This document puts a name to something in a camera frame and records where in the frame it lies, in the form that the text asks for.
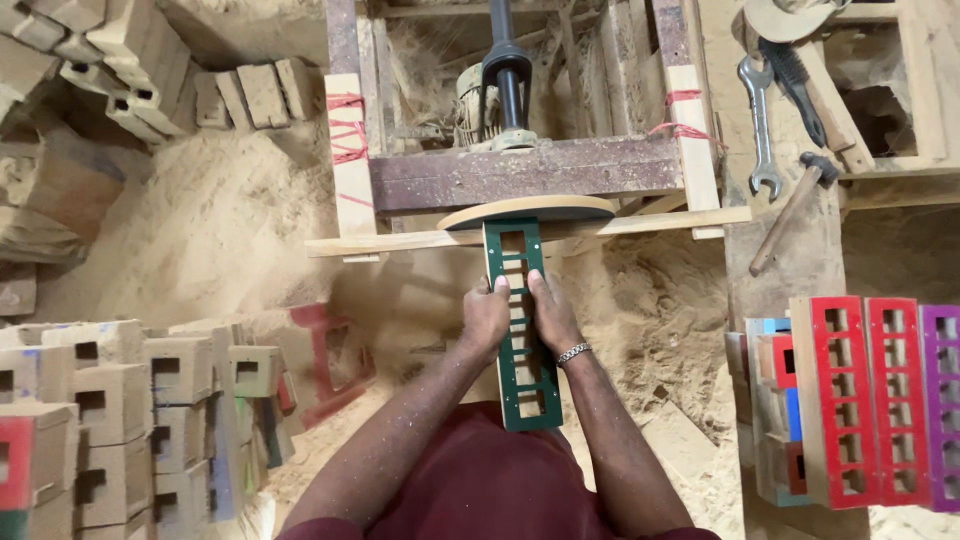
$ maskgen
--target finger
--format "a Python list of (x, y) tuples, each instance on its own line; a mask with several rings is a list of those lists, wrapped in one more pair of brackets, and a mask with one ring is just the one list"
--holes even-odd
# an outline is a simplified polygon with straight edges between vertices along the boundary
[(481, 277), (473, 284), (473, 288), (470, 290), (470, 294), (475, 294), (478, 296), (483, 296), (490, 292), (490, 281), (487, 280), (487, 276)]
[(506, 276), (496, 277), (496, 282), (493, 283), (493, 294), (502, 297), (505, 301), (510, 300), (510, 282), (507, 281)]
[(547, 273), (546, 284), (550, 289), (550, 296), (553, 297), (553, 301), (557, 304), (562, 303), (564, 301), (564, 288), (560, 286), (557, 276)]
[(538, 303), (554, 304), (550, 287), (543, 280), (540, 270), (534, 269), (527, 273), (527, 288), (530, 289), (530, 294), (534, 295), (534, 300)]

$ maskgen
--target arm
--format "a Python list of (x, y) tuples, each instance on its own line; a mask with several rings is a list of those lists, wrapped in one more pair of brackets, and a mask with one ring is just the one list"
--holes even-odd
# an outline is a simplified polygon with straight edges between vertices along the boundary
[[(553, 278), (547, 279), (549, 283), (534, 270), (527, 284), (537, 303), (540, 339), (554, 356), (559, 356), (583, 343), (584, 337), (572, 305)], [(618, 536), (636, 538), (693, 527), (684, 502), (593, 353), (580, 353), (563, 368), (587, 437), (597, 494), (613, 531)]]
[(496, 358), (510, 326), (510, 286), (483, 278), (464, 297), (464, 333), (454, 350), (404, 386), (337, 451), (310, 482), (283, 530), (314, 518), (367, 528), (406, 480), (427, 442)]

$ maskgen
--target red twine binding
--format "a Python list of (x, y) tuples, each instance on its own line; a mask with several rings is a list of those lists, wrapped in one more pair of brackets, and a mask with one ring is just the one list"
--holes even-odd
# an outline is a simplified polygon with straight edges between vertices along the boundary
[[(343, 94), (326, 94), (326, 109), (328, 111), (339, 109), (342, 107), (350, 108), (360, 108), (363, 109), (363, 96), (360, 94), (354, 94), (352, 92), (343, 93)], [(367, 158), (367, 134), (364, 130), (364, 124), (361, 120), (355, 120), (352, 122), (347, 122), (345, 120), (334, 120), (332, 118), (327, 119), (327, 123), (331, 128), (353, 128), (350, 131), (343, 132), (339, 135), (330, 136), (330, 148), (335, 148), (337, 150), (343, 150), (343, 152), (333, 153), (333, 164), (339, 165), (341, 163), (347, 163), (354, 160), (366, 159)], [(347, 146), (342, 146), (340, 144), (334, 144), (332, 141), (337, 138), (344, 138), (347, 136), (360, 135), (360, 148), (349, 148)]]
[(696, 128), (692, 128), (690, 126), (687, 126), (686, 124), (681, 124), (680, 122), (667, 122), (664, 124), (660, 124), (656, 128), (650, 130), (650, 132), (648, 132), (647, 134), (653, 135), (654, 133), (664, 128), (674, 128), (673, 130), (674, 138), (680, 138), (682, 136), (685, 136), (687, 138), (702, 138), (702, 139), (706, 139), (719, 144), (720, 147), (723, 148), (724, 150), (730, 148), (729, 146), (724, 144), (723, 141), (713, 138), (712, 136), (707, 135)]
[(666, 94), (666, 106), (670, 107), (678, 101), (690, 101), (691, 99), (697, 99), (704, 92), (696, 88), (690, 90), (676, 90)]

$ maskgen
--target hammer handle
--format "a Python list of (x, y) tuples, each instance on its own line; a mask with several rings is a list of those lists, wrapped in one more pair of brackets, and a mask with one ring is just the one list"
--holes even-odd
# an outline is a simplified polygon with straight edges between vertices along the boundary
[(813, 191), (813, 188), (820, 182), (823, 174), (824, 172), (816, 165), (811, 165), (806, 169), (804, 176), (800, 178), (800, 182), (793, 190), (793, 195), (790, 196), (790, 200), (786, 202), (786, 206), (783, 207), (780, 215), (777, 216), (777, 221), (774, 222), (773, 228), (770, 229), (766, 239), (763, 240), (763, 244), (760, 245), (760, 250), (756, 252), (754, 261), (750, 263), (750, 274), (753, 277), (758, 276), (759, 273), (766, 268), (767, 263), (770, 261), (770, 256), (780, 244), (783, 234), (786, 233), (787, 223), (789, 223), (793, 214), (797, 213), (797, 208), (800, 207), (800, 204), (806, 199), (806, 196), (810, 194), (810, 191)]

